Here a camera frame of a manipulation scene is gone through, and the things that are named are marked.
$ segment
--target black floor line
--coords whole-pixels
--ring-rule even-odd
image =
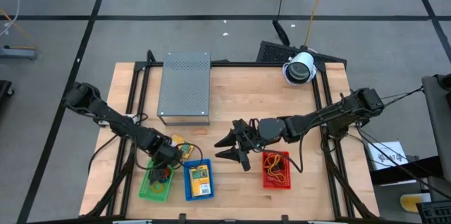
[[[20,15],[18,20],[90,20],[90,15]],[[274,20],[276,15],[97,15],[95,20]],[[280,20],[309,20],[310,15],[281,15]],[[336,21],[425,21],[429,15],[316,15],[314,20]],[[450,21],[451,15],[437,16],[438,20]]]
[[[428,12],[429,17],[431,17],[432,25],[434,26],[435,32],[438,35],[438,39],[440,40],[440,43],[442,44],[443,49],[445,50],[446,56],[451,61],[451,46],[450,43],[448,42],[448,38],[443,32],[442,26],[440,25],[439,22],[439,18],[435,15],[431,3],[429,3],[429,0],[421,0],[421,1],[423,2],[424,8],[426,9],[426,12]]]
[[[80,43],[80,48],[78,49],[77,56],[75,57],[72,70],[70,70],[69,78],[66,83],[66,88],[64,89],[64,94],[70,89],[70,87],[75,82],[77,77],[78,69],[80,68],[80,64],[83,59],[83,55],[85,54],[86,46],[89,41],[89,38],[92,33],[92,28],[94,27],[95,16],[98,14],[100,5],[102,0],[96,0],[94,4],[94,8],[92,9],[91,16],[89,18],[89,22],[87,24],[85,33],[83,35],[82,41]],[[17,223],[22,224],[26,223],[28,217],[30,216],[30,212],[32,209],[32,205],[35,201],[35,197],[37,194],[37,190],[39,189],[39,185],[41,184],[42,176],[44,175],[45,168],[47,163],[49,162],[50,153],[54,146],[56,136],[58,134],[59,127],[61,125],[61,121],[63,120],[65,107],[63,107],[63,97],[61,97],[60,104],[58,109],[56,110],[56,115],[53,123],[51,124],[49,136],[44,145],[44,150],[42,151],[41,157],[36,167],[35,174],[33,175],[32,182],[30,184],[30,188],[28,189],[27,196],[25,197],[25,201],[23,202],[22,209],[20,210]]]

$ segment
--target red basket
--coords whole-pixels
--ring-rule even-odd
[[[290,154],[287,151],[282,151],[281,153],[289,156]],[[274,173],[280,173],[285,176],[284,182],[279,182],[277,178],[270,176],[268,174],[268,168],[265,168],[265,160],[269,155],[273,155],[272,153],[263,153],[263,158],[261,160],[261,167],[263,169],[263,188],[267,189],[291,189],[291,177],[290,177],[290,162],[281,157],[279,161],[283,163],[283,168],[275,171]]]

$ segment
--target wooden table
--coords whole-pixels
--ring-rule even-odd
[[[133,65],[134,63],[117,63],[113,74],[107,102],[121,113],[125,112]],[[329,63],[326,67],[332,98],[337,102],[341,92],[345,96],[350,93],[345,69],[341,63]],[[237,162],[214,156],[216,152],[223,150],[215,149],[214,144],[228,134],[232,120],[303,115],[315,111],[311,84],[290,86],[283,78],[280,68],[213,67],[210,126],[164,127],[156,116],[162,69],[152,67],[150,70],[144,105],[144,112],[149,115],[149,119],[143,125],[154,127],[166,135],[178,134],[201,147],[204,158],[210,158],[212,162],[215,197],[203,201],[185,201],[183,170],[180,169],[174,174],[166,203],[140,199],[138,192],[144,171],[135,167],[127,218],[177,219],[179,213],[186,213],[189,219],[280,220],[283,214],[288,214],[290,220],[334,219],[318,128],[311,129],[304,138],[304,172],[300,174],[291,167],[291,190],[263,189],[261,154],[248,155],[252,166],[248,172],[244,172]],[[325,106],[321,76],[318,77],[321,100]],[[136,95],[135,108],[138,97],[139,94]],[[353,128],[350,128],[350,134],[358,136]],[[100,129],[97,148],[111,136],[110,129]],[[117,140],[95,158],[80,213],[91,210],[111,184],[118,145]],[[298,143],[286,144],[281,141],[268,146],[268,149],[289,151],[290,156],[299,163],[298,147]],[[351,137],[344,138],[342,151],[349,184],[369,210],[378,215],[363,144]],[[191,159],[197,158],[199,154],[193,151]],[[139,151],[138,160],[145,165],[149,157]],[[337,185],[341,214],[346,216],[342,190],[338,183]],[[122,193],[121,187],[117,193],[116,213],[119,212]]]

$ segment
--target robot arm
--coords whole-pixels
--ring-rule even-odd
[[[248,171],[250,164],[247,154],[250,150],[261,150],[281,139],[287,143],[298,142],[311,128],[324,123],[327,124],[330,136],[342,137],[351,123],[359,120],[366,124],[369,118],[379,116],[383,108],[383,102],[376,91],[363,88],[348,97],[342,95],[338,103],[305,116],[265,118],[259,121],[258,127],[255,126],[255,120],[251,120],[249,125],[243,119],[234,120],[234,128],[214,145],[231,148],[217,153],[216,157],[238,161]]]
[[[149,173],[151,184],[160,180],[167,165],[175,166],[181,162],[181,151],[170,137],[154,128],[136,125],[132,118],[116,112],[101,99],[99,90],[92,85],[76,82],[65,95],[64,104],[80,115],[93,118],[97,124],[101,120],[109,122],[114,133],[131,138],[139,149],[148,153],[154,160],[154,167],[158,167]]]

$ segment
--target concrete floor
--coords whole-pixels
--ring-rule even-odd
[[[451,15],[451,0],[429,0],[436,15]],[[95,0],[21,0],[21,15],[90,15]],[[309,15],[314,0],[283,0],[283,15]],[[16,0],[0,0],[14,14]],[[274,15],[278,0],[103,0],[99,15]],[[427,15],[421,0],[321,0],[318,15]],[[0,119],[0,223],[14,223],[55,116],[87,26],[86,20],[21,20],[39,43],[36,61],[0,60],[0,79],[11,80],[16,95]],[[284,20],[292,45],[305,38],[307,21]],[[451,35],[451,22],[440,22]],[[113,67],[157,60],[169,51],[212,52],[212,59],[255,61],[260,41],[280,43],[270,20],[102,20],[94,24],[77,80],[97,86],[106,97]],[[0,44],[27,43],[17,32]],[[352,88],[374,87],[381,96],[407,92],[421,77],[448,74],[451,63],[430,21],[317,21],[309,46],[348,60]],[[431,124],[421,94],[390,106],[367,126],[382,141],[400,140],[409,155],[436,155]],[[74,218],[87,179],[87,163],[98,127],[73,113],[64,115],[29,221]],[[397,209],[404,191],[376,190],[388,219],[415,220]],[[384,194],[395,199],[387,200]]]

